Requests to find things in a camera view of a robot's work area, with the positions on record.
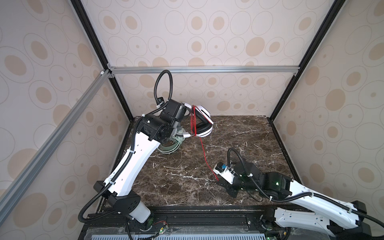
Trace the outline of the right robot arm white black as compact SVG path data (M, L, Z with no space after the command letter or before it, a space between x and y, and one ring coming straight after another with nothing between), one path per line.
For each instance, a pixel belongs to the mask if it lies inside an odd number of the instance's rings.
M296 228L326 234L337 240L382 240L373 236L369 220L380 226L384 223L367 214L366 205L360 201L339 201L311 190L296 180L277 173L263 173L255 164L247 162L240 153L230 148L227 163L219 162L214 168L218 184L235 198L240 190L248 194L257 192L273 203L292 203L305 212L280 207L267 208L257 220L257 226L266 231L276 228Z

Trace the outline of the mint green headphones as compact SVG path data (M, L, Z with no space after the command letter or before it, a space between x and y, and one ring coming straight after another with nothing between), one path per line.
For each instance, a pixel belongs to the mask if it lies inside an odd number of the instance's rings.
M178 127L169 139L165 140L158 146L158 151L162 154L174 153L185 141L185 137L183 135L184 132L184 128Z

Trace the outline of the black white headphones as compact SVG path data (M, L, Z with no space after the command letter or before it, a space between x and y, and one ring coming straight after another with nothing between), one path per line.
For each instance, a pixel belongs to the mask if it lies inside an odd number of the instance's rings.
M191 106L189 104L184 103L184 105L187 107L187 110L190 111L190 125L191 125L191 132L184 132L183 135L185 138L189 138L191 136L193 137L199 137L204 138L208 136L212 130L214 122L211 119L211 114L209 111L204 108L203 106Z

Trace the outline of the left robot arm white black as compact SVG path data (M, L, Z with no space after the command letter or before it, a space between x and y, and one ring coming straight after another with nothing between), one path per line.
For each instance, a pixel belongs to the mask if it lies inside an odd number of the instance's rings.
M97 218L84 217L86 210L100 197L105 197L113 207L113 213L121 213L132 217L139 223L149 221L151 211L142 203L140 196L132 186L141 169L152 153L165 140L176 135L181 130L181 121L186 113L186 106L172 100L173 77L169 70L163 70L158 76L155 87L160 83L163 75L167 74L170 82L168 100L155 97L157 109L143 115L135 124L132 133L131 145L126 155L115 170L105 179L100 191L80 210L78 220L88 223Z

